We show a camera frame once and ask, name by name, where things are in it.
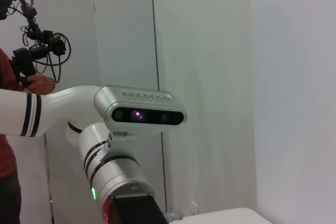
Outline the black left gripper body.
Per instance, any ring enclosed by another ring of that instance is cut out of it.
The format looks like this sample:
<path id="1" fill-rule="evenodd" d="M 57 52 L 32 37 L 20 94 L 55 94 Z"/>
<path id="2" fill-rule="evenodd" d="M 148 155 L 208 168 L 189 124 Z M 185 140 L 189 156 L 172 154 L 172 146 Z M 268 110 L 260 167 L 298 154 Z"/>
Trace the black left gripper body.
<path id="1" fill-rule="evenodd" d="M 103 204 L 103 219 L 112 224 L 168 223 L 151 195 L 109 197 Z"/>

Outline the operator hand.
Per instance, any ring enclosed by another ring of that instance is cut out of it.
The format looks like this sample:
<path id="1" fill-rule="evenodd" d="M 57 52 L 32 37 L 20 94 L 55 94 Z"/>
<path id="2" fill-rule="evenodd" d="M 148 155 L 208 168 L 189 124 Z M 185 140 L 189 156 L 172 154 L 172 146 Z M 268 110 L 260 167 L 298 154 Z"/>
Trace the operator hand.
<path id="1" fill-rule="evenodd" d="M 29 85 L 25 86 L 22 82 L 19 83 L 23 87 L 23 90 L 28 93 L 33 93 L 37 95 L 48 95 L 50 94 L 56 84 L 51 77 L 45 76 L 43 74 L 35 74 L 27 77 L 27 81 L 30 82 Z"/>

